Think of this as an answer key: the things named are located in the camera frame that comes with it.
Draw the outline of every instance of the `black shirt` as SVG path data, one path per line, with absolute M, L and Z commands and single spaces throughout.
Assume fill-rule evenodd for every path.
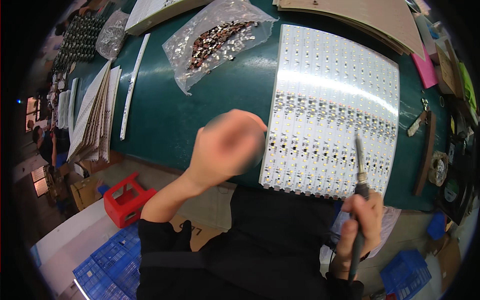
M 65 134 L 61 129 L 58 129 L 57 127 L 55 127 L 54 132 L 57 137 L 57 155 L 60 153 L 68 152 L 70 148 L 70 141 L 68 140 L 68 136 L 66 136 L 68 132 Z M 43 142 L 39 147 L 38 151 L 42 158 L 51 165 L 53 142 L 50 133 L 50 130 L 45 131 L 45 137 L 43 138 Z
M 319 252 L 334 216 L 328 200 L 238 186 L 232 227 L 200 249 L 203 268 L 140 265 L 138 299 L 361 299 L 363 284 L 320 273 Z M 141 219 L 142 256 L 189 252 L 188 221 Z

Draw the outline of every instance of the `black wire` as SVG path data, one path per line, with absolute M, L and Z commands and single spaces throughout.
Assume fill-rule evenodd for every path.
M 330 264 L 332 263 L 332 257 L 333 257 L 333 250 L 332 250 L 332 254 L 330 255 L 330 262 L 328 263 L 328 268 L 330 269 Z

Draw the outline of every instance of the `red plastic stool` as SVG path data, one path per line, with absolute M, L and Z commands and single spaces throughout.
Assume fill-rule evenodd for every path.
M 132 175 L 119 182 L 103 195 L 105 211 L 118 228 L 125 228 L 138 220 L 145 203 L 156 194 L 156 190 L 153 188 L 145 191 L 135 181 L 137 176 L 138 172 L 132 173 Z M 127 190 L 128 183 L 132 185 L 132 188 L 129 190 Z M 113 193 L 122 187 L 123 194 L 115 199 Z M 136 197 L 133 194 L 133 189 L 138 193 Z

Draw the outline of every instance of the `cable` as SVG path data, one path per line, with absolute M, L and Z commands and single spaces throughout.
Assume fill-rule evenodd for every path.
M 218 190 L 218 192 L 219 192 L 220 194 L 223 194 L 223 195 L 228 194 L 228 191 L 229 191 L 229 189 L 227 189 L 227 192 L 221 192 L 219 186 L 216 186 L 216 189 Z

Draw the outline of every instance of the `window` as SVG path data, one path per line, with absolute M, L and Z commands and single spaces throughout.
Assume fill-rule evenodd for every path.
M 44 167 L 39 167 L 32 171 L 33 184 L 35 185 L 36 195 L 40 197 L 48 191 L 47 179 L 45 178 Z
M 31 131 L 32 129 L 27 127 L 28 121 L 32 120 L 35 123 L 40 118 L 40 101 L 31 97 L 27 102 L 27 116 L 25 120 L 25 131 Z

